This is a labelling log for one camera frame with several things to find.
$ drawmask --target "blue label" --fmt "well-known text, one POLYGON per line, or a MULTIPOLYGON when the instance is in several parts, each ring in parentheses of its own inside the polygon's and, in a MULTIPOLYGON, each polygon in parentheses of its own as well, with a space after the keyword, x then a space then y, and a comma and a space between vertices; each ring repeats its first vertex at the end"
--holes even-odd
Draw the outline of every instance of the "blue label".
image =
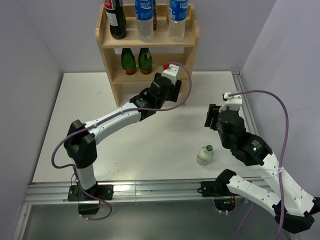
POLYGON ((188 13, 188 0, 170 1, 170 18, 176 21, 182 21, 187 17, 188 13))
POLYGON ((154 16, 153 0, 135 0, 135 16, 139 20, 149 20, 154 16))

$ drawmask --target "coca-cola bottle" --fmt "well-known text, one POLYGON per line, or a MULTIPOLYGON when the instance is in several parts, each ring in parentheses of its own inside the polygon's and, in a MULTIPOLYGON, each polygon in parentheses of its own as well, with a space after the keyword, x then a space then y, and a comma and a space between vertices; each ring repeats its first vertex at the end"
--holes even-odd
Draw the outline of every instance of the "coca-cola bottle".
POLYGON ((123 39, 127 35, 126 19, 122 0, 104 0, 104 9, 114 39, 123 39))

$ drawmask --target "small plastic bottle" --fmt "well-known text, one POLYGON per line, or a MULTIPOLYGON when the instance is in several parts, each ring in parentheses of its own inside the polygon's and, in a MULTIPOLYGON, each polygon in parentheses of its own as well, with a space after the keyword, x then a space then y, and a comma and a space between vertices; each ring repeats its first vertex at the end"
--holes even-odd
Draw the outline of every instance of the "small plastic bottle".
POLYGON ((135 16, 138 39, 150 42, 154 39, 154 4, 153 0, 135 0, 135 16))
POLYGON ((196 162, 201 166, 208 166, 211 163, 213 156, 213 147, 211 145, 204 146, 196 156, 196 162))
POLYGON ((188 0, 170 0, 169 39, 181 42, 185 38, 188 0))

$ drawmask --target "gray floor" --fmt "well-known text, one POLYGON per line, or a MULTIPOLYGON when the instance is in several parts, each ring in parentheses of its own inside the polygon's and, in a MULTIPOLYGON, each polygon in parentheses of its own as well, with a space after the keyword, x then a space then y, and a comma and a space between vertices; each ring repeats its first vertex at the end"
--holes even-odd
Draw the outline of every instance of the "gray floor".
MULTIPOLYGON (((212 199, 113 203, 112 215, 101 221, 78 217, 76 204, 33 206, 24 240, 233 240, 250 203, 229 216, 219 215, 212 199)), ((107 208, 99 214, 105 214, 107 208)), ((255 205, 240 240, 273 240, 278 224, 255 205)), ((282 231, 281 240, 289 240, 282 231)))

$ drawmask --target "wooden shelf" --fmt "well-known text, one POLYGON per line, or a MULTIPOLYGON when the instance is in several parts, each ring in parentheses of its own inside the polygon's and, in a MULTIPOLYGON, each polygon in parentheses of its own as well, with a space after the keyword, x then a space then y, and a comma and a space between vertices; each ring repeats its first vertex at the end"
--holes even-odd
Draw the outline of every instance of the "wooden shelf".
MULTIPOLYGON (((101 5, 98 21, 95 28, 95 37, 98 44, 101 58, 104 63, 105 71, 110 82, 111 90, 117 106, 121 104, 122 85, 136 83, 150 83, 154 80, 155 73, 163 71, 165 62, 178 62, 184 64, 192 72, 196 59, 197 47, 199 42, 199 25, 196 16, 195 6, 188 5, 188 13, 185 23, 184 39, 181 42, 173 42, 168 37, 167 26, 167 5, 157 4, 157 26, 154 31, 154 39, 150 42, 142 42, 138 39, 137 19, 134 4, 125 4, 123 6, 126 17, 126 37, 123 39, 114 39, 110 33, 110 25, 104 5, 101 5), (115 48, 161 48, 161 47, 182 47, 183 53, 152 53, 152 62, 154 67, 152 73, 144 75, 137 68, 133 75, 126 75, 121 66, 121 55, 116 54, 115 48)), ((135 61, 138 63, 138 54, 134 54, 135 61)), ((182 98, 188 93, 189 82, 186 72, 180 70, 180 80, 182 86, 180 89, 182 98)))

